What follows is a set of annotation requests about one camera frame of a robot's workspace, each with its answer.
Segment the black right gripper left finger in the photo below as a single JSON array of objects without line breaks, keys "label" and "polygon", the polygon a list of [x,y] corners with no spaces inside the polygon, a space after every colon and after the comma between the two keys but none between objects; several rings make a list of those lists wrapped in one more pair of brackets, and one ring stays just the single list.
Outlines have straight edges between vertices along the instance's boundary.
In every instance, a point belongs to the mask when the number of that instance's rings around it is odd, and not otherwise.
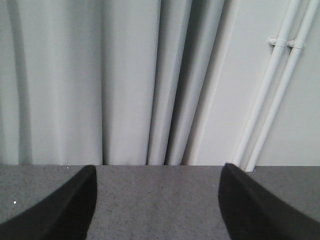
[{"label": "black right gripper left finger", "polygon": [[85,240],[97,203],[97,171],[87,165],[46,198],[1,223],[2,240]]}]

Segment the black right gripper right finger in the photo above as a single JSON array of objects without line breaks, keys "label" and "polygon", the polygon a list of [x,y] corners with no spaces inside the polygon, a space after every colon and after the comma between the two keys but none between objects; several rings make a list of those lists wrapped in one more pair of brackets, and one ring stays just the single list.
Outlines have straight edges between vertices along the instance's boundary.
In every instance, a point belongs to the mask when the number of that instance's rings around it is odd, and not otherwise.
[{"label": "black right gripper right finger", "polygon": [[218,203],[232,240],[318,240],[320,223],[290,206],[243,170],[226,163]]}]

